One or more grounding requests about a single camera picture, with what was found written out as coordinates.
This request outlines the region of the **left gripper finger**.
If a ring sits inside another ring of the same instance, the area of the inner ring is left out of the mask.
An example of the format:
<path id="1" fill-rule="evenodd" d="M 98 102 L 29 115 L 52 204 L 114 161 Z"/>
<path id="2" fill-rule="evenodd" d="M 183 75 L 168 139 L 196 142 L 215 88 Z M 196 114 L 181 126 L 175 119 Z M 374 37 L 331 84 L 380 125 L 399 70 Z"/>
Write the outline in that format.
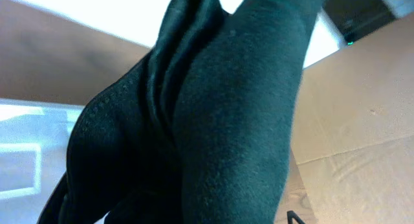
<path id="1" fill-rule="evenodd" d="M 305 224 L 305 222 L 293 210 L 287 211 L 288 224 Z"/>

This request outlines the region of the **clear plastic storage bin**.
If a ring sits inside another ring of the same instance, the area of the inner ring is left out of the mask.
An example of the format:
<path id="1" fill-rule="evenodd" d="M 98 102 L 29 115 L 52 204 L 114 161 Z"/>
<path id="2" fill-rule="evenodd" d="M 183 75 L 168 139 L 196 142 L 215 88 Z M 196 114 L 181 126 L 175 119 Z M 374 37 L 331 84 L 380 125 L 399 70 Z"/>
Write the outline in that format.
<path id="1" fill-rule="evenodd" d="M 1 99 L 1 224 L 36 223 L 83 106 Z"/>

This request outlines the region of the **black garment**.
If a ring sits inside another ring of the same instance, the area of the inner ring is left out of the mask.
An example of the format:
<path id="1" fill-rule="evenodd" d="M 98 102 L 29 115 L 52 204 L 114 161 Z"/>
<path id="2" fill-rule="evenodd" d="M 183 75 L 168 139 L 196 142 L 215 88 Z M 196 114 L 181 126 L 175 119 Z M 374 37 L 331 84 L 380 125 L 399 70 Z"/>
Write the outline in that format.
<path id="1" fill-rule="evenodd" d="M 171 0 L 155 46 L 83 109 L 40 223 L 272 223 L 326 0 Z"/>

